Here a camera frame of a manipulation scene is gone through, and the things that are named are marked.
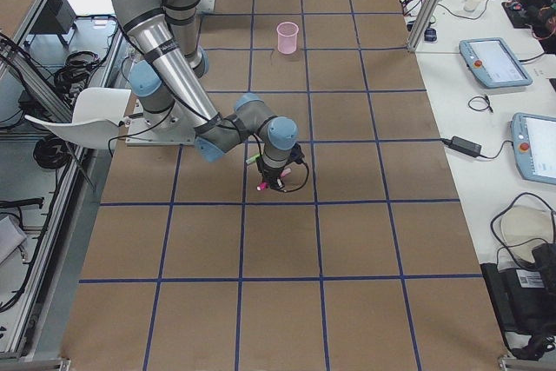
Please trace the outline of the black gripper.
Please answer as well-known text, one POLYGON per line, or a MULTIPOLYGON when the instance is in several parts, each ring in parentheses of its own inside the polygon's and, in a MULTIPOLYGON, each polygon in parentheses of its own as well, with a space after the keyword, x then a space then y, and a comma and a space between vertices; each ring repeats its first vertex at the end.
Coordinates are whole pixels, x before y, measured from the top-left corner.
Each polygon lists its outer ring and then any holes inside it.
POLYGON ((261 183, 256 188, 258 191, 263 191, 265 189, 272 189, 277 191, 285 190, 282 179, 291 173, 291 168, 271 168, 263 161, 261 157, 258 157, 255 162, 261 174, 261 183))

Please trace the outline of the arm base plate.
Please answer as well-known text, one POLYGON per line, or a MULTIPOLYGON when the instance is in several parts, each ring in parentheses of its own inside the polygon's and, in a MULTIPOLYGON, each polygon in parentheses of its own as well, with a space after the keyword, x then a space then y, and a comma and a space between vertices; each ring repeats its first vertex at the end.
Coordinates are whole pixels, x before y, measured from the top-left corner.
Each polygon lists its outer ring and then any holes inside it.
POLYGON ((136 99, 126 143, 130 146, 192 145, 195 131, 186 110, 162 86, 136 99))
POLYGON ((213 14, 215 11, 215 1, 216 0, 200 0, 197 4, 197 13, 198 14, 213 14))

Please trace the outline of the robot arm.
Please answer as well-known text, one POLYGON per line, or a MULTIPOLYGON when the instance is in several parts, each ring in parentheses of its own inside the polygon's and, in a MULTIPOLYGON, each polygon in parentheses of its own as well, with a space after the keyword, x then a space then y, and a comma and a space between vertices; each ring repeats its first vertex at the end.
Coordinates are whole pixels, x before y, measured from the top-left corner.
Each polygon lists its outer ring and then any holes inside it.
POLYGON ((194 145, 213 162, 250 136, 263 143, 255 163, 268 188, 284 191, 282 172, 303 158, 298 128, 276 115, 260 97, 247 93, 223 117, 200 83, 208 70, 197 43, 196 7, 201 0, 111 0, 118 23, 149 66, 154 93, 183 110, 195 132, 194 145))

